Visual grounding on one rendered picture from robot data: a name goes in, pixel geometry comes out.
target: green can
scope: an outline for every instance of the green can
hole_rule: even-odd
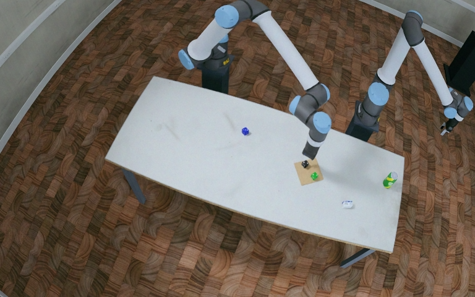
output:
[[[397,180],[398,174],[393,171],[383,180],[383,186],[389,189]]]

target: blue joint cap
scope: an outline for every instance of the blue joint cap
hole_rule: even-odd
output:
[[[295,115],[295,109],[297,108],[297,105],[299,104],[300,102],[300,98],[301,96],[298,95],[298,96],[295,96],[295,98],[292,99],[292,102],[290,103],[289,105],[289,111]]]
[[[228,34],[226,34],[226,36],[224,36],[219,43],[225,43],[225,42],[228,42],[229,41],[229,36]]]
[[[221,6],[215,12],[215,20],[223,28],[232,28],[239,20],[239,12],[233,6]]]
[[[314,126],[322,134],[326,134],[332,127],[332,119],[323,111],[314,114]]]
[[[380,82],[374,82],[369,86],[368,96],[369,100],[377,106],[383,106],[389,100],[388,89]]]
[[[421,20],[422,20],[422,21],[424,21],[424,18],[423,18],[423,17],[421,16],[421,14],[420,14],[420,13],[418,13],[417,11],[408,11],[408,12],[413,12],[413,13],[417,14],[418,16],[420,16],[420,17],[421,17]]]
[[[471,111],[473,109],[473,102],[468,98],[467,96],[463,97],[463,102],[465,103],[465,106],[467,106],[468,111]]]
[[[327,101],[330,99],[330,90],[327,88],[326,85],[322,84],[322,86],[325,88],[325,91],[327,91]]]
[[[449,119],[453,119],[457,115],[457,110],[453,107],[447,107],[443,110],[443,113]]]
[[[180,50],[178,52],[178,58],[180,59],[181,64],[188,70],[193,69],[195,66],[193,65],[193,62],[190,59],[190,56],[185,52],[184,49]]]

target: wall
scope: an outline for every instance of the wall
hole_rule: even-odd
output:
[[[41,15],[41,10],[49,9],[52,3],[61,3],[0,66],[0,150],[68,55],[119,2],[19,0],[9,4],[8,12],[2,11],[0,19],[6,14],[11,15],[8,21],[1,21],[0,52],[12,44],[8,44],[12,39],[15,42],[15,35],[23,34],[21,30],[29,26],[33,17]],[[27,16],[28,22],[16,20],[23,16]],[[5,22],[11,22],[6,24],[6,28],[11,30],[5,30]]]
[[[375,2],[373,0],[361,1],[378,7],[377,4],[372,3]],[[475,9],[475,0],[376,0],[376,2],[402,14],[410,10],[420,12],[424,23],[435,29],[426,27],[426,30],[458,46],[465,42],[472,30],[475,31],[475,11],[470,10]]]

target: wooden floor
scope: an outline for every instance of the wooden floor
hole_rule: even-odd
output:
[[[357,0],[264,0],[329,86],[345,131],[402,20]],[[156,75],[200,85],[178,51],[224,0],[124,0],[71,54],[0,154],[0,288],[9,296],[475,296],[475,119],[443,137],[442,106],[411,50],[372,144],[406,159],[393,254],[214,207],[141,180],[139,205],[104,161]],[[458,48],[424,32],[442,70]],[[230,94],[288,112],[304,92],[262,31],[235,28]]]

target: white tabletop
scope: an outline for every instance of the white tabletop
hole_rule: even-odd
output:
[[[291,114],[154,77],[106,160],[235,212],[392,252],[404,158],[331,130],[317,154],[323,181],[301,186],[294,162],[308,133]],[[391,171],[399,178],[385,189]]]

